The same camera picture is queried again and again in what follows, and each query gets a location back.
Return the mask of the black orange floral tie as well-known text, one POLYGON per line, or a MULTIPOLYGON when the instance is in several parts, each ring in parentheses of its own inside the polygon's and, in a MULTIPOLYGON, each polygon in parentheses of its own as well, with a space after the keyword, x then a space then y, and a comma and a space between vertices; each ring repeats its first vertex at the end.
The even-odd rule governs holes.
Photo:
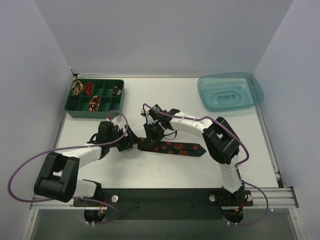
POLYGON ((207 151, 198 143, 174 142, 174 141, 151 141, 140 138, 137 149, 144 152, 179 155, 187 157, 201 157, 207 151))

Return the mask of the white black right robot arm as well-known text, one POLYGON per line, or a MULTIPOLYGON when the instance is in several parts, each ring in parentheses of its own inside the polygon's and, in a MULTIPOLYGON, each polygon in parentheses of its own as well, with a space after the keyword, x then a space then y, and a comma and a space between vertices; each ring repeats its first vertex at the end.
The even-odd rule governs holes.
POLYGON ((238 154, 242 143, 228 122, 222 118, 196 118, 178 109, 162 110, 155 105, 150 110, 141 110, 145 118, 143 125, 146 137, 141 139, 138 149, 146 152, 200 157, 208 152, 219 163, 222 174, 222 195, 215 196, 217 204, 245 206, 251 199, 244 190, 238 171, 238 154), (165 141, 165 131, 184 132, 203 138, 206 147, 198 143, 165 141))

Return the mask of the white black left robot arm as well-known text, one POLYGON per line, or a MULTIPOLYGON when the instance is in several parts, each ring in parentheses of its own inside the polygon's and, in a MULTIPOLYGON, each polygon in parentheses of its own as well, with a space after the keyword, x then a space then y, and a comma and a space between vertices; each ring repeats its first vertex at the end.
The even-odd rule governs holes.
POLYGON ((79 169, 103 159, 111 148, 122 152, 139 142, 139 137, 127 124, 122 125, 116 120, 102 121, 98 132, 80 148, 47 154, 34 184, 34 193, 64 203, 72 198, 93 198, 100 191, 101 184, 78 179, 79 169))

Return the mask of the green compartment organizer tray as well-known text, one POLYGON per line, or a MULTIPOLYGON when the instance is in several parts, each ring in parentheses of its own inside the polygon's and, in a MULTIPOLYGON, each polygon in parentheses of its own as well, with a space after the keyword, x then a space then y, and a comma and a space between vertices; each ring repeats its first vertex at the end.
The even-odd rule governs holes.
POLYGON ((73 118, 107 119, 121 112, 125 98, 122 79, 76 78, 68 92, 64 110, 73 118))

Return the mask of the rolled dark patterned tie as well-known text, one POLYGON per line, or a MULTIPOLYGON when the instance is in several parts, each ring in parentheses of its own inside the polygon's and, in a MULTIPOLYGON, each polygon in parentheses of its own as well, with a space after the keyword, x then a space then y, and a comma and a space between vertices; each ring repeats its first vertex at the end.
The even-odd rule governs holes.
POLYGON ((123 88, 120 85, 115 85, 112 90, 113 97, 120 97, 122 95, 123 88))

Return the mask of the rolled red black tie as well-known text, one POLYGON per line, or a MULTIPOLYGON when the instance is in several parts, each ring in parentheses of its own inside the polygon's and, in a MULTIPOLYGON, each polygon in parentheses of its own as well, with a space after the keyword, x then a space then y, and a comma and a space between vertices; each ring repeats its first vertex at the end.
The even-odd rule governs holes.
POLYGON ((87 82, 83 87, 83 95, 84 96, 91 96, 93 89, 94 89, 94 83, 87 82))

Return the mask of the rolled beige brown tie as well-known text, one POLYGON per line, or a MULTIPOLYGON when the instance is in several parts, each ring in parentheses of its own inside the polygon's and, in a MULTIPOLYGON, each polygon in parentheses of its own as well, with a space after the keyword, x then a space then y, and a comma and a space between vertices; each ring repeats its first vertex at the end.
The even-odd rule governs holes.
POLYGON ((73 82, 71 86, 71 93, 73 96, 79 96, 83 91, 84 85, 80 80, 76 80, 73 82))

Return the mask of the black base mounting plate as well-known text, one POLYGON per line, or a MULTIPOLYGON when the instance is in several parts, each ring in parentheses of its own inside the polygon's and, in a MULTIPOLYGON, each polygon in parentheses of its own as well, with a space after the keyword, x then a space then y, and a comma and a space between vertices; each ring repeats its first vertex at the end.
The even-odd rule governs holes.
POLYGON ((240 222, 253 206, 251 192, 221 188, 103 188, 92 201, 76 199, 85 220, 219 220, 240 222))

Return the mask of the teal translucent plastic tub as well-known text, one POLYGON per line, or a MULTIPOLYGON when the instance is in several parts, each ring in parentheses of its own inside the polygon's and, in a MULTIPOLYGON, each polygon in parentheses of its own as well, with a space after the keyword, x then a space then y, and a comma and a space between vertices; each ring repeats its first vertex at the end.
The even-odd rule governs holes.
POLYGON ((242 110, 259 105, 264 93, 256 78, 246 72, 231 72, 203 76, 197 90, 209 112, 242 110))

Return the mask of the aluminium front rail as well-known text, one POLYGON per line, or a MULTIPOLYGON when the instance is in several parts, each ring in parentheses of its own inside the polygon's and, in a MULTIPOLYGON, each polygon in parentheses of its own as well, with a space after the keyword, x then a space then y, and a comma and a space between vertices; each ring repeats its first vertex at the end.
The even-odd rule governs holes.
MULTIPOLYGON (((295 191, 289 188, 262 188, 261 189, 268 200, 270 209, 297 209, 299 207, 295 191)), ((264 195, 256 188, 249 188, 253 201, 251 208, 262 209, 266 206, 264 195)), ((77 208, 73 205, 73 200, 69 202, 60 202, 51 200, 46 202, 32 203, 30 210, 71 210, 77 208)))

